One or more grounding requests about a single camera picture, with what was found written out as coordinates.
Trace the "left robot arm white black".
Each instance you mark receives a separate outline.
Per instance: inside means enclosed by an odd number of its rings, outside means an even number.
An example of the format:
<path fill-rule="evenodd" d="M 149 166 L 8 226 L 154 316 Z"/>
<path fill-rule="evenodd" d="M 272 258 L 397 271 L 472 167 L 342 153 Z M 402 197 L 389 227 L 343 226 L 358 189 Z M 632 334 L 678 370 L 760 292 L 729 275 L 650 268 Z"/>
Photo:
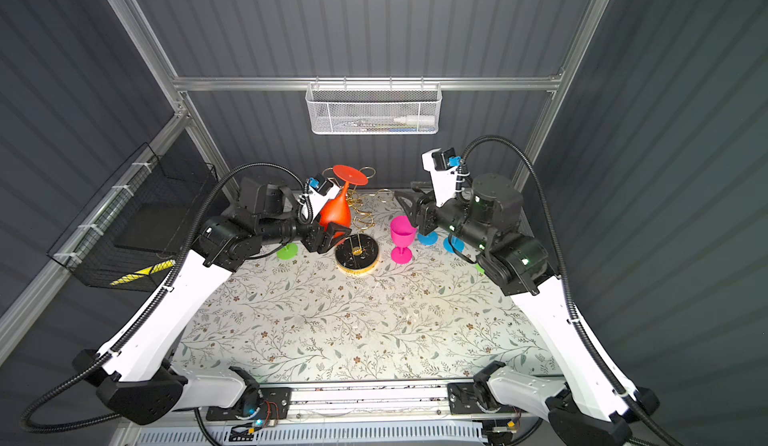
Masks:
<path fill-rule="evenodd" d="M 323 254 L 348 238 L 347 190 L 323 176 L 309 178 L 299 195 L 244 180 L 236 204 L 216 216 L 197 214 L 169 274 L 118 333 L 78 355 L 79 374 L 110 411 L 139 425 L 202 407 L 232 409 L 243 419 L 267 413 L 260 385 L 245 369 L 200 372 L 172 365 L 166 354 L 213 292 L 263 256 L 263 246 L 280 250 L 300 241 Z"/>

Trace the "magenta wine glass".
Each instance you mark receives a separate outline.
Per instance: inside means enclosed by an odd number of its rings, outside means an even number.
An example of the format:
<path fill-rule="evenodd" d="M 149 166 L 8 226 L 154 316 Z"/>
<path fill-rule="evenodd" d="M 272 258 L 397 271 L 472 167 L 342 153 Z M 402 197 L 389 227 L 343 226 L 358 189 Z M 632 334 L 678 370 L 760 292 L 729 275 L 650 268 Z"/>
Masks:
<path fill-rule="evenodd" d="M 390 222 L 390 235 L 394 244 L 391 259 L 397 264 L 407 264 L 413 258 L 410 245 L 414 242 L 417 229 L 405 215 L 396 216 Z"/>

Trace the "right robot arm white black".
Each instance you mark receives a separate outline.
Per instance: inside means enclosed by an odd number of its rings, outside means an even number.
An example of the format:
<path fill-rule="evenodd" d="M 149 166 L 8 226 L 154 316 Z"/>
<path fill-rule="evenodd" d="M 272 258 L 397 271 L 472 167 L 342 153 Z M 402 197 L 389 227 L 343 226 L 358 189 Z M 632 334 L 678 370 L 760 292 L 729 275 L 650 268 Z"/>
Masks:
<path fill-rule="evenodd" d="M 545 341 L 562 378 L 519 373 L 493 361 L 473 377 L 478 407 L 514 407 L 548 422 L 567 445 L 640 445 L 631 431 L 638 415 L 611 385 L 575 329 L 562 277 L 545 247 L 518 229 L 522 194 L 504 176 L 475 178 L 468 199 L 452 193 L 454 181 L 430 192 L 419 188 L 394 197 L 421 234 L 436 229 L 477 249 L 473 264 L 522 310 Z"/>

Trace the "blue wine glass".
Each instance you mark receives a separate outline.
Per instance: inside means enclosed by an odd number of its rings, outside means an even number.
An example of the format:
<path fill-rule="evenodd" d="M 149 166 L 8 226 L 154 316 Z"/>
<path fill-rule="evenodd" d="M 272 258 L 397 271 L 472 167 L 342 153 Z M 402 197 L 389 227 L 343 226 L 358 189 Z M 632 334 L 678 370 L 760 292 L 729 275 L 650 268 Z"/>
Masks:
<path fill-rule="evenodd" d="M 455 236 L 449 236 L 444 239 L 443 247 L 449 253 L 462 253 L 465 248 L 465 243 Z"/>
<path fill-rule="evenodd" d="M 428 234 L 417 234 L 417 240 L 424 246 L 432 246 L 438 242 L 439 236 L 436 231 Z"/>

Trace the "blue wine glass front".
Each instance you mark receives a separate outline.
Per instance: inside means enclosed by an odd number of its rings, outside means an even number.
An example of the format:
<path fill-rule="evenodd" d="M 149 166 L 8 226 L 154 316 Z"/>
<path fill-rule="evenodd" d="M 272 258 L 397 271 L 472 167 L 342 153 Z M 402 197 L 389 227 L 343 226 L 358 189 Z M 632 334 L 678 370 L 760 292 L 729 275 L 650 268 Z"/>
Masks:
<path fill-rule="evenodd" d="M 424 246 L 432 246 L 438 242 L 439 236 L 436 231 L 428 234 L 417 234 L 417 240 Z"/>

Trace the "lime green wine glass front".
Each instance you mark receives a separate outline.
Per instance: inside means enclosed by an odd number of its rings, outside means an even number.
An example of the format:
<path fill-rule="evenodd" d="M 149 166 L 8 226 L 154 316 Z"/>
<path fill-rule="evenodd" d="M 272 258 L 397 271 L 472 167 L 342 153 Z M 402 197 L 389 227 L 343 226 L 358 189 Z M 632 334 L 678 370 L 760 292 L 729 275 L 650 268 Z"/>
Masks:
<path fill-rule="evenodd" d="M 296 243 L 290 243 L 278 250 L 276 256 L 280 260 L 288 261 L 295 258 L 297 254 L 298 245 Z"/>

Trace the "red wine glass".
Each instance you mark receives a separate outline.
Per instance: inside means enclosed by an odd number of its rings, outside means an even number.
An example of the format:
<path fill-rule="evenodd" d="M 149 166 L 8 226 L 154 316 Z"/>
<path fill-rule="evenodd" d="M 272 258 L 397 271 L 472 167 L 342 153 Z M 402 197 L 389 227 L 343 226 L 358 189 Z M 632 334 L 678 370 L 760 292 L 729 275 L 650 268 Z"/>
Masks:
<path fill-rule="evenodd" d="M 359 169 L 337 164 L 332 171 L 338 180 L 343 182 L 342 190 L 336 198 L 330 200 L 320 212 L 319 223 L 328 230 L 331 224 L 349 227 L 351 225 L 351 211 L 347 201 L 350 186 L 364 186 L 368 184 L 368 177 Z"/>

